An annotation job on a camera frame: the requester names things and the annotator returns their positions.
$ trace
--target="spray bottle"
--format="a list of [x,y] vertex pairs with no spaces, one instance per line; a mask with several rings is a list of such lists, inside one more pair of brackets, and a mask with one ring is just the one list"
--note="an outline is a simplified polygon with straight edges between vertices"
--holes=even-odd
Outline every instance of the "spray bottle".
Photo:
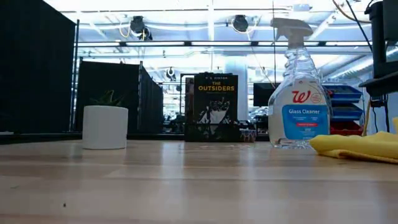
[[326,92],[304,37],[311,27],[300,20],[275,18],[271,26],[277,28],[277,39],[285,36],[289,47],[284,81],[269,100],[269,137],[274,147],[307,148],[308,140],[330,133],[330,108]]

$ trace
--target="white pot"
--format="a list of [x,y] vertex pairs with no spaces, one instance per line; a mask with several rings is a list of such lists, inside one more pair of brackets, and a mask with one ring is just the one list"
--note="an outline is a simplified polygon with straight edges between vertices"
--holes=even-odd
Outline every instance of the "white pot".
[[117,106],[85,106],[83,149],[124,149],[128,112]]

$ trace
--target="black partition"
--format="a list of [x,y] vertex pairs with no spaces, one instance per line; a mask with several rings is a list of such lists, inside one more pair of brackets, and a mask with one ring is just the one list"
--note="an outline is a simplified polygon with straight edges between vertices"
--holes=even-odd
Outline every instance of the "black partition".
[[42,0],[2,0],[0,18],[0,132],[68,131],[75,23]]
[[79,68],[75,130],[83,129],[84,107],[93,105],[108,90],[124,96],[122,106],[129,110],[128,133],[137,132],[139,65],[82,61]]
[[139,132],[158,134],[163,123],[163,89],[141,69]]

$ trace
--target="ceiling lamp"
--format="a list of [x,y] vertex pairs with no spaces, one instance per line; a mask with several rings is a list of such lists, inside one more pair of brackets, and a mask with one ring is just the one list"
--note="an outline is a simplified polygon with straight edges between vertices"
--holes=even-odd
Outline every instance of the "ceiling lamp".
[[150,29],[145,26],[142,16],[134,16],[130,21],[130,29],[140,40],[152,40]]
[[246,20],[245,15],[236,15],[235,18],[233,19],[232,26],[238,32],[246,32],[248,30],[249,23]]
[[312,6],[309,4],[294,4],[293,11],[294,12],[309,12],[312,9]]
[[166,70],[166,77],[170,79],[170,82],[175,82],[177,80],[175,77],[174,69],[172,67]]

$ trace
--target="blue label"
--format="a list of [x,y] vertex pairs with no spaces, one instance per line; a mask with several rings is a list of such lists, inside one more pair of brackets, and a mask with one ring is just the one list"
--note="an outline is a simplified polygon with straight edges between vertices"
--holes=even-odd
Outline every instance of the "blue label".
[[285,105],[282,108],[285,136],[289,140],[309,140],[329,133],[325,105]]

